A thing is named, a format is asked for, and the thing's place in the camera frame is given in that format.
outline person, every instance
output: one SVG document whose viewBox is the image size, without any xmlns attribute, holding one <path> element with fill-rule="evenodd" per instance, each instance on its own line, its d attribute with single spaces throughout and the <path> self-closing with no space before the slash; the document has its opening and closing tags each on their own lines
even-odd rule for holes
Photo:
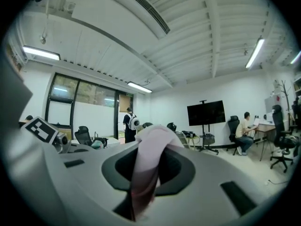
<svg viewBox="0 0 301 226">
<path fill-rule="evenodd" d="M 257 128 L 257 126 L 254 126 L 249 129 L 248 128 L 249 120 L 250 120 L 250 113 L 246 112 L 245 118 L 237 126 L 236 134 L 235 134 L 236 140 L 243 143 L 242 146 L 237 147 L 238 153 L 243 156 L 246 156 L 247 149 L 249 149 L 249 147 L 253 144 L 253 138 L 249 137 L 248 134 L 251 130 L 254 130 Z"/>
<path fill-rule="evenodd" d="M 135 141 L 136 130 L 131 130 L 128 126 L 131 117 L 136 117 L 131 108 L 127 108 L 127 114 L 123 118 L 123 124 L 126 126 L 124 137 L 125 143 Z"/>
<path fill-rule="evenodd" d="M 24 122 L 29 122 L 33 119 L 32 115 L 28 115 Z"/>
</svg>

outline sneaker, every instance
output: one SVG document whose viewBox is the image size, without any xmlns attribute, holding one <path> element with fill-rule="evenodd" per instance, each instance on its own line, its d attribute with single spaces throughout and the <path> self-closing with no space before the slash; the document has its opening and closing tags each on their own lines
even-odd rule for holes
<svg viewBox="0 0 301 226">
<path fill-rule="evenodd" d="M 240 146 L 237 147 L 237 151 L 238 151 L 239 155 L 242 155 L 241 147 Z"/>
</svg>

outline fluorescent light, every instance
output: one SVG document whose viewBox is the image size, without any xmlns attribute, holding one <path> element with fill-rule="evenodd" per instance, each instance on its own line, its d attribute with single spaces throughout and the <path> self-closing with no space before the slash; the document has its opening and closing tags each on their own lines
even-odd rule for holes
<svg viewBox="0 0 301 226">
<path fill-rule="evenodd" d="M 48 52 L 46 50 L 32 48 L 29 46 L 23 46 L 23 50 L 25 53 L 39 55 L 39 56 L 43 56 L 43 57 L 47 57 L 47 58 L 51 58 L 51 59 L 55 59 L 55 60 L 60 60 L 59 54 Z"/>
<path fill-rule="evenodd" d="M 129 82 L 129 83 L 127 83 L 127 84 L 128 84 L 129 86 L 132 86 L 132 87 L 134 87 L 134 88 L 136 88 L 136 89 L 142 90 L 142 91 L 147 92 L 147 93 L 151 93 L 151 92 L 152 92 L 150 89 L 144 88 L 144 87 L 142 87 L 142 86 L 140 86 L 140 85 L 137 85 L 137 84 L 135 84 L 135 83 L 133 83 L 133 82 Z"/>
<path fill-rule="evenodd" d="M 263 42 L 264 42 L 264 39 L 259 39 L 257 41 L 256 48 L 255 48 L 254 52 L 252 53 L 251 58 L 249 59 L 248 63 L 246 64 L 246 68 L 249 68 L 252 65 L 252 63 L 254 62 L 256 56 L 258 55 L 260 49 L 262 48 Z"/>
<path fill-rule="evenodd" d="M 57 87 L 55 87 L 54 89 L 56 89 L 56 90 L 60 90 L 60 91 L 65 91 L 65 92 L 68 92 L 68 90 L 66 90 L 66 89 L 60 89 L 60 88 L 57 88 Z"/>
<path fill-rule="evenodd" d="M 301 51 L 299 52 L 299 54 L 297 54 L 297 56 L 291 61 L 291 64 L 295 63 L 297 61 L 297 59 L 300 57 L 301 55 Z"/>
</svg>

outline floor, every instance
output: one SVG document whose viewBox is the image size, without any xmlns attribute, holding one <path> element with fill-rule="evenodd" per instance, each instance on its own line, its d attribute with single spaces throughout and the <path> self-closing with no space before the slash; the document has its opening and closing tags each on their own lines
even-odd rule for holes
<svg viewBox="0 0 301 226">
<path fill-rule="evenodd" d="M 118 131 L 118 141 L 120 141 L 120 144 L 124 144 L 126 142 L 124 138 L 124 131 Z"/>
<path fill-rule="evenodd" d="M 274 149 L 273 155 L 281 156 L 281 153 L 278 152 L 280 150 L 277 150 L 273 143 L 270 144 L 271 148 Z M 282 163 L 278 163 L 273 167 L 273 169 L 270 169 L 271 164 L 276 160 L 273 159 L 270 161 L 270 147 L 265 146 L 265 148 L 266 150 L 262 157 L 262 161 L 259 161 L 262 151 L 262 143 L 259 143 L 258 146 L 253 144 L 247 151 L 247 156 L 240 156 L 237 152 L 236 155 L 233 156 L 234 149 L 229 149 L 228 151 L 226 151 L 226 149 L 219 149 L 219 154 L 217 156 L 223 158 L 224 160 L 241 169 L 244 173 L 248 174 L 258 185 L 258 188 L 262 190 L 262 193 L 268 198 L 286 187 L 286 182 L 292 176 L 300 156 L 294 158 L 293 165 L 291 165 L 290 162 L 287 162 L 288 170 L 286 173 L 284 173 L 283 170 L 285 167 Z M 216 155 L 215 153 L 206 150 L 204 150 L 203 153 Z M 293 150 L 291 150 L 291 153 L 286 157 L 292 158 Z"/>
</svg>

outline white backpack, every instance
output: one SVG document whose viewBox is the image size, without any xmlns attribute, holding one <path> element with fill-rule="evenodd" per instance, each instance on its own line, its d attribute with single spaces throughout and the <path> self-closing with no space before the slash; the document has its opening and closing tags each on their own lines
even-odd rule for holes
<svg viewBox="0 0 301 226">
<path fill-rule="evenodd" d="M 135 116 L 134 113 L 132 113 L 132 116 L 131 114 L 127 114 L 129 117 L 130 117 L 130 121 L 128 122 L 128 127 L 131 129 L 131 130 L 137 130 L 139 125 L 140 125 L 140 122 L 139 122 L 139 119 Z"/>
</svg>

